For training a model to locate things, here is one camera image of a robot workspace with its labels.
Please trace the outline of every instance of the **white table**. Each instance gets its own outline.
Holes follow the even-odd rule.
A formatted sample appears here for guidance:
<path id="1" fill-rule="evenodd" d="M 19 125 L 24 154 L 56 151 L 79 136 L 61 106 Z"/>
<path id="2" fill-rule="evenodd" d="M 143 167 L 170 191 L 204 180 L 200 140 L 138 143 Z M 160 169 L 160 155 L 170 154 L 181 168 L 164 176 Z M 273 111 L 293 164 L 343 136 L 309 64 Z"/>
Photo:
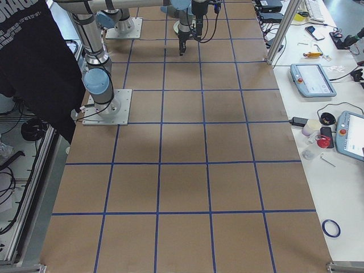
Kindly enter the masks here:
<path id="1" fill-rule="evenodd" d="M 335 26 L 322 0 L 320 2 L 321 12 L 327 18 L 325 23 Z M 343 76 L 356 66 L 349 51 L 339 51 L 335 48 L 328 34 L 329 31 L 332 31 L 332 27 L 315 25 L 326 37 L 324 40 L 316 42 L 306 34 L 304 30 L 306 26 L 308 24 L 289 28 L 286 35 L 288 47 L 274 69 L 288 117 L 318 118 L 316 114 L 318 109 L 326 104 L 337 104 L 344 101 L 364 108 L 364 89 L 359 83 L 352 81 L 349 76 L 333 82 L 337 92 L 335 97 L 305 98 L 300 95 L 289 73 L 291 64 L 319 63 L 324 66 L 329 78 Z M 297 45 L 298 42 L 308 43 L 309 45 Z M 316 43 L 324 54 L 331 55 L 332 61 L 326 61 L 325 59 L 307 60 L 302 57 L 302 53 L 310 51 L 311 46 Z M 330 68 L 335 66 L 343 67 L 345 72 L 330 72 Z M 344 110 L 360 113 L 360 110 L 349 105 L 328 106 L 324 111 L 330 112 L 338 118 Z M 307 147 L 305 143 L 307 138 L 301 133 L 299 127 L 293 126 L 292 132 L 299 153 L 301 153 Z M 364 162 L 341 155 L 335 149 L 326 149 L 324 158 L 336 165 L 336 168 L 319 157 L 306 160 L 301 156 L 320 222 L 332 219 L 341 228 L 341 235 L 338 238 L 325 236 L 331 257 L 334 261 L 363 262 Z"/>

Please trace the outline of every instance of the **yellow tool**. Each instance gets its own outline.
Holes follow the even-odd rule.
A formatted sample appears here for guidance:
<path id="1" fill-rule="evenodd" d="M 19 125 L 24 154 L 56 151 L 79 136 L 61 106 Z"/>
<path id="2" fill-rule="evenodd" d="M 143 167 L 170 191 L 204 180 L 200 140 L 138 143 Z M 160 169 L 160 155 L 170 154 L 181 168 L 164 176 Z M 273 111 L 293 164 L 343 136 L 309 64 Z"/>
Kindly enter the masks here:
<path id="1" fill-rule="evenodd" d="M 319 58 L 323 55 L 322 52 L 308 52 L 308 53 L 303 53 L 303 56 L 306 58 Z"/>

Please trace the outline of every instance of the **tablet screen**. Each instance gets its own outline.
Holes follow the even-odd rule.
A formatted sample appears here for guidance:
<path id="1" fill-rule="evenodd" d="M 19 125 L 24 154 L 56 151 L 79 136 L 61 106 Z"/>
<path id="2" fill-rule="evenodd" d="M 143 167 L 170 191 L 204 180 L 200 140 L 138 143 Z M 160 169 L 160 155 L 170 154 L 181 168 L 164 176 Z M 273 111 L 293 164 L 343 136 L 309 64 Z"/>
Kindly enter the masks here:
<path id="1" fill-rule="evenodd" d="M 331 88 L 322 75 L 318 65 L 298 65 L 297 68 L 304 79 L 307 91 L 309 93 L 332 93 Z"/>
<path id="2" fill-rule="evenodd" d="M 364 118 L 349 115 L 348 138 L 345 150 L 364 156 Z"/>

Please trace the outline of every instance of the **person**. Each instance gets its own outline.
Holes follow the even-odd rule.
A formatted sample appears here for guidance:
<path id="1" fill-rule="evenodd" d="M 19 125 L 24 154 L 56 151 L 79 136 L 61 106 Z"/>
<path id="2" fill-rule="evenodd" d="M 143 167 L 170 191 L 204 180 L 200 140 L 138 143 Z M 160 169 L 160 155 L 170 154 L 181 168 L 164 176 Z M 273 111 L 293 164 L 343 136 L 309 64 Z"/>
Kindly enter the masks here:
<path id="1" fill-rule="evenodd" d="M 45 0 L 0 1 L 0 93 L 23 99 L 71 143 L 85 87 Z"/>

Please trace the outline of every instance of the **gray floor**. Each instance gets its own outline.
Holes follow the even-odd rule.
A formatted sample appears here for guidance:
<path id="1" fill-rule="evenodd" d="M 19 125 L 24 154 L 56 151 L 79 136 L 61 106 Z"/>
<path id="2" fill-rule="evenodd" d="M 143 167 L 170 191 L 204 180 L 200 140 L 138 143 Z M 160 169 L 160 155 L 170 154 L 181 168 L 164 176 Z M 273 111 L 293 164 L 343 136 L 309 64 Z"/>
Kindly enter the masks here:
<path id="1" fill-rule="evenodd" d="M 352 0 L 324 0 L 337 26 L 342 29 L 344 36 L 351 34 L 355 35 L 362 27 L 364 27 L 364 5 Z M 356 61 L 364 60 L 364 39 L 358 43 L 361 54 L 355 56 Z M 49 218 L 52 212 L 55 196 L 57 194 L 61 175 L 63 173 L 65 160 L 65 148 L 67 142 L 62 140 L 59 143 L 59 152 L 56 155 L 56 161 L 52 169 L 52 175 L 49 182 L 49 187 L 45 192 L 45 199 L 39 218 L 37 220 L 33 236 L 30 240 L 25 264 L 34 264 L 38 262 L 39 253 L 44 241 L 45 231 L 49 224 Z"/>
<path id="2" fill-rule="evenodd" d="M 364 5 L 353 0 L 324 0 L 338 28 L 344 37 L 356 35 L 364 27 Z M 364 39 L 358 43 L 360 55 L 354 56 L 356 61 L 364 60 Z"/>

